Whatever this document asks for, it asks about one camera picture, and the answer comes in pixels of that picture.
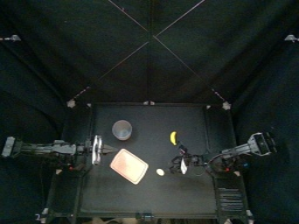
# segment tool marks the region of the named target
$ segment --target black tent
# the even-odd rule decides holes
[[[245,174],[257,222],[299,222],[298,1],[0,1],[0,12],[2,147],[7,137],[84,141],[90,104],[137,105],[138,117],[227,102],[239,144],[275,134],[277,154]],[[52,169],[27,157],[0,165],[0,222],[31,223]]]

